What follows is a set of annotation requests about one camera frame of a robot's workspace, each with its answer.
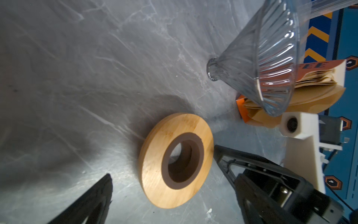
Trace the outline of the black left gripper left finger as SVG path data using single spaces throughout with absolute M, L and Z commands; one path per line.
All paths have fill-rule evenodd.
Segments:
M 104 224 L 112 201 L 112 193 L 112 178 L 107 173 L 50 223 Z

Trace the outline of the clear glass dripper cone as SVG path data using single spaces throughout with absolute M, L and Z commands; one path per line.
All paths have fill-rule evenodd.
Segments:
M 310 12 L 310 1 L 265 1 L 225 51 L 208 61 L 208 77 L 268 115 L 281 115 L 295 88 Z

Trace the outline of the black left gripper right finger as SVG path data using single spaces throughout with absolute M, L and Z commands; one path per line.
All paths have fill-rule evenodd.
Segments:
M 246 224 L 301 224 L 244 174 L 235 180 L 236 197 Z

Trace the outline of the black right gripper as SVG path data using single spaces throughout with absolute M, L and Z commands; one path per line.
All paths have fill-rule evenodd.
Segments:
M 342 205 L 303 177 L 262 156 L 215 145 L 213 157 L 232 187 L 238 177 L 234 169 L 243 168 L 243 175 L 301 224 L 338 224 L 342 219 Z

